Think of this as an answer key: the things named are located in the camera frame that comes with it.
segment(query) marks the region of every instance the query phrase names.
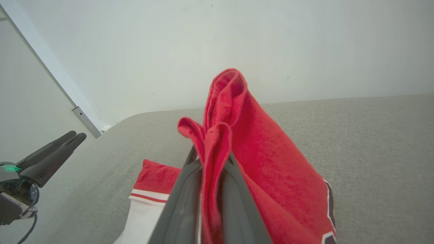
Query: gray couch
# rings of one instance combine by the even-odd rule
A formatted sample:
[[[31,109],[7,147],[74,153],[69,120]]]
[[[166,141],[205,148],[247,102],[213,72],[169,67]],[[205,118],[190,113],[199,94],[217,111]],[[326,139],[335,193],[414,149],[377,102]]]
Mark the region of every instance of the gray couch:
[[[330,182],[338,243],[434,243],[433,94],[263,108]],[[181,167],[187,157],[182,116],[202,123],[203,110],[132,116],[74,154],[42,189],[26,243],[113,243],[142,160]]]

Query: folded red fabric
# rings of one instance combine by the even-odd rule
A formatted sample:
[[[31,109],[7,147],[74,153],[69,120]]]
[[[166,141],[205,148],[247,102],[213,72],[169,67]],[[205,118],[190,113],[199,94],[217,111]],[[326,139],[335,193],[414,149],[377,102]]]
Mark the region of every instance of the folded red fabric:
[[[217,187],[231,150],[274,244],[335,243],[329,184],[260,107],[238,70],[227,69],[212,81],[203,126],[182,118],[178,130],[192,140],[204,168],[203,243],[223,243]],[[160,175],[159,184],[172,187],[177,174]]]
[[[143,167],[129,198],[164,206],[180,172],[180,168],[143,160]]]

